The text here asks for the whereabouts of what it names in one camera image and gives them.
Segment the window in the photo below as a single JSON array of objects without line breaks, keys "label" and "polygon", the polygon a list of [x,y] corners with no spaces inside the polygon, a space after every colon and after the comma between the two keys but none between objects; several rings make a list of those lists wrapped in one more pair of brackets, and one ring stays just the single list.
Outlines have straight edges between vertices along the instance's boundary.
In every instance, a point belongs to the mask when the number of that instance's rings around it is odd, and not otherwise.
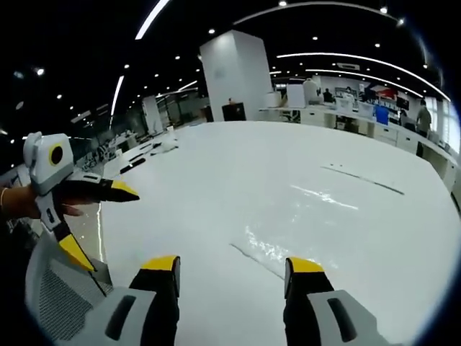
[{"label": "window", "polygon": [[435,97],[426,97],[426,107],[429,113],[431,113],[431,130],[437,132],[437,99]]},{"label": "window", "polygon": [[461,144],[460,119],[458,118],[455,106],[447,100],[443,101],[442,123],[442,140],[448,143],[449,146],[459,154]]}]

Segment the white table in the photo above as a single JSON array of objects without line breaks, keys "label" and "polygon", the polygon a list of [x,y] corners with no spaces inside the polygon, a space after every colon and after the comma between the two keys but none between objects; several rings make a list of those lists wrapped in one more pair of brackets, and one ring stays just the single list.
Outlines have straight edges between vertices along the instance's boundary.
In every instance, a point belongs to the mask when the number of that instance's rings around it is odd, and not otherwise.
[{"label": "white table", "polygon": [[429,139],[420,136],[418,133],[414,133],[394,123],[383,125],[378,123],[373,117],[364,117],[355,112],[339,112],[330,107],[321,105],[308,106],[306,108],[261,108],[260,112],[293,110],[300,111],[301,124],[303,125],[333,128],[336,121],[334,118],[336,116],[356,119],[361,124],[367,123],[368,127],[359,129],[359,132],[362,132],[362,134],[370,138],[377,139],[392,146],[397,146],[412,154],[416,154],[418,143],[422,144],[425,148],[430,149],[424,150],[423,158],[432,164],[447,189],[450,192],[452,191],[457,170],[459,169],[457,159]]},{"label": "white table", "polygon": [[115,285],[129,285],[152,257],[181,256],[176,345],[286,345],[279,276],[288,255],[323,265],[389,342],[417,337],[461,242],[429,162],[315,126],[207,123],[176,134],[179,149],[122,176],[139,201],[102,206]]}]

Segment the bracelet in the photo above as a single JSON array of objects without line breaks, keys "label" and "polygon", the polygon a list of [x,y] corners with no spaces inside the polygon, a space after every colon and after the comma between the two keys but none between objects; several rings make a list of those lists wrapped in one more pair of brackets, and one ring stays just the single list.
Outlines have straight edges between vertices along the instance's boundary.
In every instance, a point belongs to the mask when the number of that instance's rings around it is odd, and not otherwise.
[{"label": "bracelet", "polygon": [[3,195],[5,194],[5,191],[7,191],[8,189],[5,187],[2,191],[1,191],[1,195],[0,195],[0,210],[3,209]]}]

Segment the black ceiling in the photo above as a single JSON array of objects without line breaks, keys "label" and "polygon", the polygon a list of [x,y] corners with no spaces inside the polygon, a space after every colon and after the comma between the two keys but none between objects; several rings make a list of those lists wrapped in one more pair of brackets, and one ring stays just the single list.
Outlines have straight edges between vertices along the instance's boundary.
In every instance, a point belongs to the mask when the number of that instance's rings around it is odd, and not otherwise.
[{"label": "black ceiling", "polygon": [[[333,57],[283,58],[280,54],[335,52],[367,56],[393,63],[439,85],[439,70],[424,69],[424,56],[412,38],[411,23],[397,27],[395,20],[346,6],[286,8],[233,23],[278,5],[278,0],[171,0],[142,40],[135,36],[156,0],[24,1],[9,4],[10,19],[3,24],[3,52],[7,56],[7,93],[1,100],[0,146],[31,131],[66,132],[70,119],[103,104],[112,104],[119,76],[125,80],[115,114],[123,116],[137,94],[157,94],[198,80],[206,92],[197,55],[200,46],[230,29],[264,40],[270,66],[306,75],[304,68],[332,68],[333,62],[357,63],[362,73],[380,77],[422,93],[437,96],[415,78],[376,63]],[[288,1],[289,4],[301,1]],[[379,9],[384,1],[348,1]],[[389,14],[400,18],[391,5]],[[214,28],[214,35],[208,30]],[[34,68],[45,69],[38,77]],[[23,79],[14,76],[18,71]],[[15,110],[24,101],[21,110]]]}]

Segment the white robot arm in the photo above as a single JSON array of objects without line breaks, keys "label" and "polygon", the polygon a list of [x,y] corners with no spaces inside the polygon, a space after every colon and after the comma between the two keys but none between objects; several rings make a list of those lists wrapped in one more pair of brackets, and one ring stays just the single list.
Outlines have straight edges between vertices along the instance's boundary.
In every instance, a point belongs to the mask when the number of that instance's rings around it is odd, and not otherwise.
[{"label": "white robot arm", "polygon": [[68,137],[61,133],[43,136],[31,133],[24,143],[24,162],[29,169],[32,189],[40,220],[51,232],[72,262],[85,270],[94,266],[84,254],[66,223],[58,196],[87,199],[94,202],[138,200],[138,194],[124,182],[102,179],[97,174],[74,174],[73,153]]}]

